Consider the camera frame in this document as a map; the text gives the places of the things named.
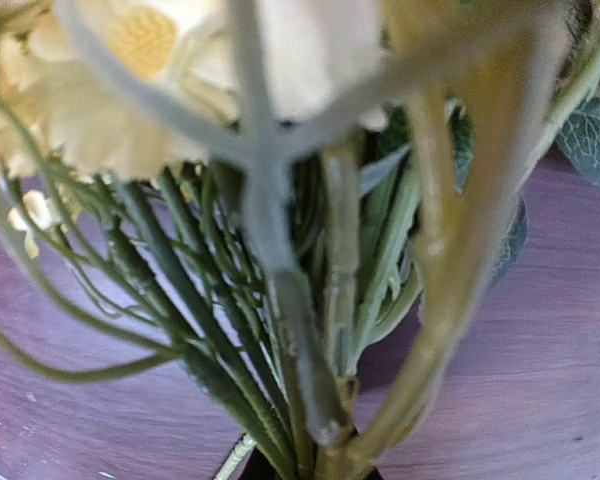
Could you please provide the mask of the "cream rose flower stem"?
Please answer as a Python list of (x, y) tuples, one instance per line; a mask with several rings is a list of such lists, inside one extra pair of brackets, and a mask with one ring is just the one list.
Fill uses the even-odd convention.
[(0, 104), (82, 177), (215, 174), (313, 449), (364, 479), (489, 287), (567, 33), (561, 1), (0, 1)]

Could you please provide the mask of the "small yellow daisy bunch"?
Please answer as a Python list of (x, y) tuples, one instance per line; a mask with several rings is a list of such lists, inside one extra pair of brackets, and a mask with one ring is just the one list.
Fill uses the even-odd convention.
[(0, 104), (0, 133), (33, 164), (30, 189), (0, 158), (0, 236), (62, 311), (143, 358), (86, 371), (52, 367), (0, 330), (0, 346), (65, 383), (131, 377), (178, 362), (244, 428), (275, 479), (304, 479), (313, 449), (296, 425), (273, 346), (270, 300), (246, 241), (230, 225), (215, 174), (199, 163), (155, 185), (82, 177), (62, 148), (44, 151), (21, 114)]

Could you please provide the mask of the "pink rose flower stem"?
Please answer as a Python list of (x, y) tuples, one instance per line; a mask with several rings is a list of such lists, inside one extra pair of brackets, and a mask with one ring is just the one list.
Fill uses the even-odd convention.
[(555, 143), (575, 171), (600, 187), (600, 1), (578, 1), (568, 16), (572, 47), (550, 123), (533, 156)]

